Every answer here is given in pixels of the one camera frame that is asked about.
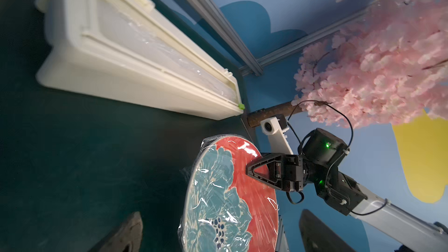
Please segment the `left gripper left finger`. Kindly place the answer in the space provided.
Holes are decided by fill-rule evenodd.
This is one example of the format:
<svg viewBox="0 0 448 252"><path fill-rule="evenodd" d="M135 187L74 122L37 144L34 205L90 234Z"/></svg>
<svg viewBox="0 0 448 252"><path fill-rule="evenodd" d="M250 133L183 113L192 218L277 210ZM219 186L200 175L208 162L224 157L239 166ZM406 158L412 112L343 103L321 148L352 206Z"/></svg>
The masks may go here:
<svg viewBox="0 0 448 252"><path fill-rule="evenodd" d="M89 252L138 252L143 238L140 212L133 212L124 222L96 243Z"/></svg>

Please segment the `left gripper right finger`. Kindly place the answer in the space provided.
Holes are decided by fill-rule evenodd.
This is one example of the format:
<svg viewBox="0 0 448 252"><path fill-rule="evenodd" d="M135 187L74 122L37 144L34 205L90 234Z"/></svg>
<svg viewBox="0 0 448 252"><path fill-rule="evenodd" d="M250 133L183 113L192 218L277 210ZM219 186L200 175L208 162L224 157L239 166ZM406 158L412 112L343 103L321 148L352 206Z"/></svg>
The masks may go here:
<svg viewBox="0 0 448 252"><path fill-rule="evenodd" d="M309 210L302 211L299 228L306 252L355 252Z"/></svg>

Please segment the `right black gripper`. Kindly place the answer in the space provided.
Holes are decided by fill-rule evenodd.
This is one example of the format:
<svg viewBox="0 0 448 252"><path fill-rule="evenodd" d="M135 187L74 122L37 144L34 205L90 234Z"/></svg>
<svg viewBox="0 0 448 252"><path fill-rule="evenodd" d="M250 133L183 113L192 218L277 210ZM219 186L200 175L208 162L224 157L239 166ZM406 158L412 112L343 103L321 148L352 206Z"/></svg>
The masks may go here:
<svg viewBox="0 0 448 252"><path fill-rule="evenodd" d="M309 183L324 187L349 152L342 139L317 128L306 136L297 155L262 153L246 166L246 175L284 192L300 192Z"/></svg>

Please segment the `white plastic wrap dispenser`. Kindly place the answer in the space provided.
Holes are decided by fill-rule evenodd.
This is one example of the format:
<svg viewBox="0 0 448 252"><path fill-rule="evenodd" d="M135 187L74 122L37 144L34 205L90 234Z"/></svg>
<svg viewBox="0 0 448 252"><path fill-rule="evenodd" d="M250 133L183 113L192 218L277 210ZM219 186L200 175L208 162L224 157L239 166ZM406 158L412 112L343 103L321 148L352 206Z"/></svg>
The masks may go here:
<svg viewBox="0 0 448 252"><path fill-rule="evenodd" d="M35 0L51 52L46 87L223 120L243 113L236 78L151 0Z"/></svg>

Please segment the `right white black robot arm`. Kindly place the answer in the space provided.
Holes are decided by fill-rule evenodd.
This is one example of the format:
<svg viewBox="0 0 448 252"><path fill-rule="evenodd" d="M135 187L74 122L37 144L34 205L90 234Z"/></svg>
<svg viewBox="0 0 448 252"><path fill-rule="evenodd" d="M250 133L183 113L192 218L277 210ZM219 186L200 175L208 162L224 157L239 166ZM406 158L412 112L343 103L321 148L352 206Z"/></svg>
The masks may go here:
<svg viewBox="0 0 448 252"><path fill-rule="evenodd" d="M340 138L317 128L305 137L295 155L283 129L263 131L271 153L246 166L246 174L275 190L302 193L308 184L337 212L360 219L413 252L445 252L448 234L380 198L338 170L350 147Z"/></svg>

